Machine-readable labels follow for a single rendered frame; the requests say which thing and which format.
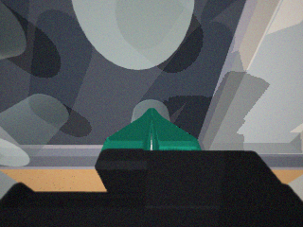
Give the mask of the clear glass jar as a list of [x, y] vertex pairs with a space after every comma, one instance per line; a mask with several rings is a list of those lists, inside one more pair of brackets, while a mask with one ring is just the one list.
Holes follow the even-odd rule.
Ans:
[[25, 32], [9, 8], [0, 1], [0, 60], [21, 55], [27, 46]]
[[108, 61], [153, 68], [184, 40], [195, 0], [71, 0], [80, 27]]
[[26, 166], [68, 120], [56, 98], [35, 94], [0, 113], [0, 165]]
[[168, 108], [166, 107], [166, 105], [158, 100], [147, 99], [147, 100], [143, 100], [143, 101], [139, 102], [134, 107], [134, 112], [133, 112], [131, 123], [134, 122], [139, 117], [141, 117], [145, 113], [145, 111], [147, 111], [149, 108], [154, 108], [156, 111], [158, 111], [161, 114], [161, 116], [163, 116], [170, 122], [169, 111], [168, 111]]

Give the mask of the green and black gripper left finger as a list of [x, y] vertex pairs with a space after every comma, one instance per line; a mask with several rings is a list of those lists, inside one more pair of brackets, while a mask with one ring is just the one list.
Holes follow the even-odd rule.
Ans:
[[152, 108], [149, 108], [134, 122], [106, 138], [101, 150], [107, 148], [142, 148], [143, 150], [151, 150], [151, 139]]

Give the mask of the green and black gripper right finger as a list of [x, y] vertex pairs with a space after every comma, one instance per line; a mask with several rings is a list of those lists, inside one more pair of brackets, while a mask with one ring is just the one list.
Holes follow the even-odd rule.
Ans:
[[151, 139], [152, 150], [202, 150], [197, 138], [169, 122], [154, 108], [151, 108]]

